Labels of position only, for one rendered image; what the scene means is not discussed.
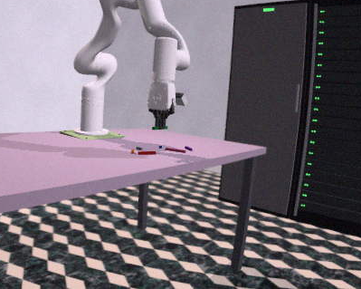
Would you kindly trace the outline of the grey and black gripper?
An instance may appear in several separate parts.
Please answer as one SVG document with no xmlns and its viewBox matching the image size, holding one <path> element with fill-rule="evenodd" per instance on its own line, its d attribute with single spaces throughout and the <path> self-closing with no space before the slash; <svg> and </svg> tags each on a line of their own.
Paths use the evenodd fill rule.
<svg viewBox="0 0 361 289">
<path fill-rule="evenodd" d="M 166 119 L 175 113 L 176 89 L 173 82 L 151 82 L 147 100 L 147 107 L 156 118 L 156 125 L 160 130 L 166 128 Z"/>
</svg>

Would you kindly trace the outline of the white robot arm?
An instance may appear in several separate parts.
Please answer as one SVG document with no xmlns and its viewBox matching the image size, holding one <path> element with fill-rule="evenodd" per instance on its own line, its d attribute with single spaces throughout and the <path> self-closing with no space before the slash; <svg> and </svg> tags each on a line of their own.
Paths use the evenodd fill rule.
<svg viewBox="0 0 361 289">
<path fill-rule="evenodd" d="M 100 0 L 100 5 L 102 19 L 98 31 L 78 51 L 73 62 L 76 72 L 97 75 L 93 82 L 86 83 L 81 90 L 81 127 L 74 129 L 74 133 L 80 135 L 109 134 L 108 130 L 102 129 L 104 91 L 117 70 L 117 61 L 111 54 L 101 51 L 108 48 L 119 33 L 121 21 L 116 13 L 118 6 L 139 9 L 146 30 L 157 38 L 152 80 L 175 81 L 176 70 L 186 70 L 190 65 L 185 41 L 166 20 L 160 0 Z"/>
</svg>

